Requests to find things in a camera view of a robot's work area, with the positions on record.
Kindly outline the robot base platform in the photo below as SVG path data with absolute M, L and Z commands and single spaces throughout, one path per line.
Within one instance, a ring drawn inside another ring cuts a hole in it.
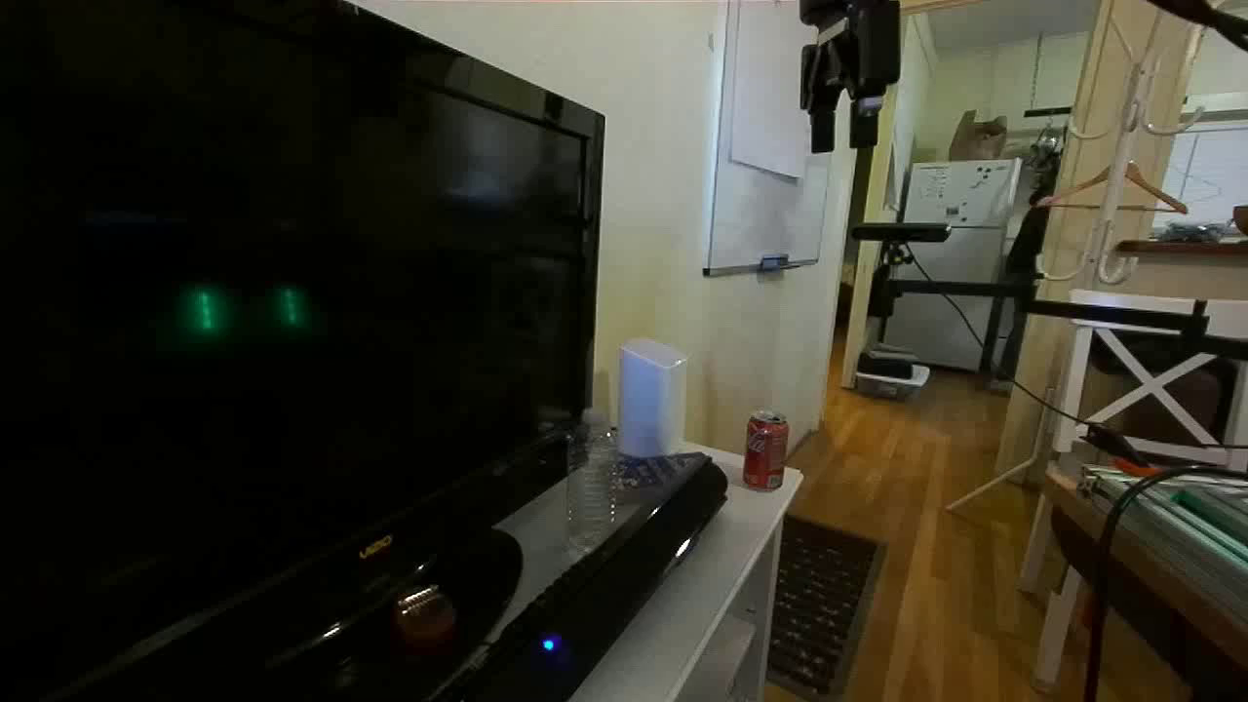
M 1085 702 L 1099 693 L 1107 611 L 1120 611 L 1192 702 L 1248 700 L 1248 560 L 1231 469 L 1046 469 L 1036 531 L 1069 572 L 1046 610 L 1036 674 L 1058 674 L 1075 589 L 1089 589 Z

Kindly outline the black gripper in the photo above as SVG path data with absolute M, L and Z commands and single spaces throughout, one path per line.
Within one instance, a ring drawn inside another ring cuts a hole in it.
M 839 89 L 854 99 L 850 150 L 874 150 L 881 92 L 902 79 L 902 0 L 800 0 L 800 21 L 815 26 L 800 79 L 812 150 L 834 150 Z

